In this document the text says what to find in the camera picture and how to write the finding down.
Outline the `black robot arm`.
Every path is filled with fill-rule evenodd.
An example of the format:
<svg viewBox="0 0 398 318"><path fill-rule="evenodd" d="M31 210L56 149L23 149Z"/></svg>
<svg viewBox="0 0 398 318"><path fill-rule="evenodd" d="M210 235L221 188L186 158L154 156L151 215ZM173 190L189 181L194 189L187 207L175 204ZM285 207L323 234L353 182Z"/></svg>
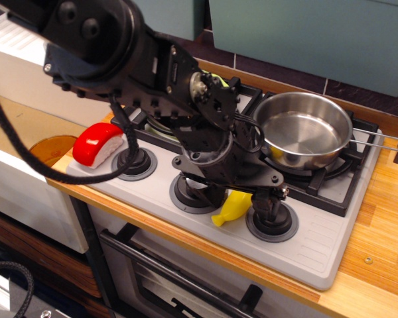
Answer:
<svg viewBox="0 0 398 318"><path fill-rule="evenodd" d="M186 179L204 184L194 195L219 207L226 189L252 195L253 220L268 231L290 225L282 205L280 173L260 159L261 127L237 110L237 79L224 86L203 72L186 50L151 30L132 1L0 1L18 25L48 41L53 82L78 97L109 101L128 141L125 164L115 172L75 177L53 170L22 144L0 105L0 125L36 172L66 184L94 184L129 171L139 147L124 106L138 107L169 128L184 159Z"/></svg>

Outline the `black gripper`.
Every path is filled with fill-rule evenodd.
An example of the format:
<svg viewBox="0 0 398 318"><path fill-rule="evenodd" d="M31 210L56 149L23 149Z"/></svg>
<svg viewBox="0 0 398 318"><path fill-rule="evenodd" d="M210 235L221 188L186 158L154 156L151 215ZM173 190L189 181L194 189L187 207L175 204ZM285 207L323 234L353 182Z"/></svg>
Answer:
<svg viewBox="0 0 398 318"><path fill-rule="evenodd" d="M280 199L289 194L283 175L261 159L261 152L240 149L232 136L217 151L183 149L172 166L187 177L187 188L206 205L222 205L226 189L252 193L253 209L261 222L276 221Z"/></svg>

